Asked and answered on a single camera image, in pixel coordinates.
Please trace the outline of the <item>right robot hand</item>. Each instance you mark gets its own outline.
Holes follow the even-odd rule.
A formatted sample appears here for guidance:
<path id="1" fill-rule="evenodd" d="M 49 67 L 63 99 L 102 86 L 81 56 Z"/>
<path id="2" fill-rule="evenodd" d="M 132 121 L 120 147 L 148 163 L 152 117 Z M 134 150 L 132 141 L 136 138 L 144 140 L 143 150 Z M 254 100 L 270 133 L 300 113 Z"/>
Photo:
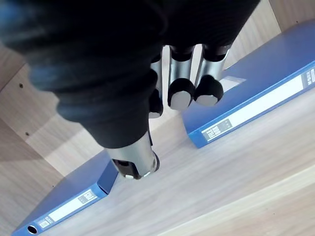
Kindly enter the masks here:
<path id="1" fill-rule="evenodd" d="M 57 112 L 106 148 L 119 173 L 159 169 L 149 114 L 163 46 L 180 60 L 204 44 L 221 59 L 256 0 L 3 0 L 0 41 L 30 66 L 35 88 L 58 98 Z"/>

